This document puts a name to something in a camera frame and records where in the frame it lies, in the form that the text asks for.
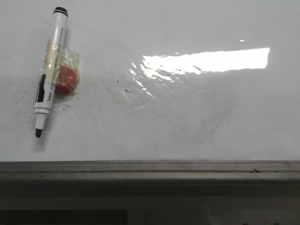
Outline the red round magnet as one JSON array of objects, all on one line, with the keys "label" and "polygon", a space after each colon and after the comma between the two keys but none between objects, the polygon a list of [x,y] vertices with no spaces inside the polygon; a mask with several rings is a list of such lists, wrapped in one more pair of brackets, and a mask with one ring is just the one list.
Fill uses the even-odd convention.
[{"label": "red round magnet", "polygon": [[70,92],[76,84],[76,73],[67,66],[62,66],[59,70],[58,80],[56,84],[56,93]]}]

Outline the clear adhesive tape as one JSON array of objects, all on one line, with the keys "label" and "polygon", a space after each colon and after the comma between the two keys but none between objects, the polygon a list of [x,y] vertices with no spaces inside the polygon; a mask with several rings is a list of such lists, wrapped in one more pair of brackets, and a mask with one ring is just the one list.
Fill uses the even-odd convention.
[{"label": "clear adhesive tape", "polygon": [[53,84],[56,87],[59,70],[62,66],[70,67],[76,73],[76,84],[70,91],[72,92],[79,84],[79,54],[62,47],[49,47],[46,50],[41,67],[39,88],[44,83]]}]

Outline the white black whiteboard marker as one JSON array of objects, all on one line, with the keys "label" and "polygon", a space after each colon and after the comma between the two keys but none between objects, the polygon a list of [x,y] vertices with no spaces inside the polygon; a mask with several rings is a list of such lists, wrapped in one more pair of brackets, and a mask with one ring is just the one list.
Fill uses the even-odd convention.
[{"label": "white black whiteboard marker", "polygon": [[63,7],[56,7],[52,13],[50,35],[41,68],[35,103],[35,136],[37,138],[41,137],[45,122],[53,106],[67,22],[68,11]]}]

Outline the white glossy whiteboard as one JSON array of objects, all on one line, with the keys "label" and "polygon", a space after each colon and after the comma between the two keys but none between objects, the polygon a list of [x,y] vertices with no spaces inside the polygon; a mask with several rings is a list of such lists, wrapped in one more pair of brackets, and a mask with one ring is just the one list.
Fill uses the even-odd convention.
[{"label": "white glossy whiteboard", "polygon": [[[36,138],[57,6],[80,82]],[[1,1],[1,161],[299,158],[299,1]]]}]

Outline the grey aluminium whiteboard frame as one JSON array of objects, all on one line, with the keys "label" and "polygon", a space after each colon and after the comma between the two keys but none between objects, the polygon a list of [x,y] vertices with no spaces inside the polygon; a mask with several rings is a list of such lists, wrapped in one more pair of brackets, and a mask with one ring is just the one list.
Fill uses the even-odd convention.
[{"label": "grey aluminium whiteboard frame", "polygon": [[298,160],[2,162],[2,185],[298,184]]}]

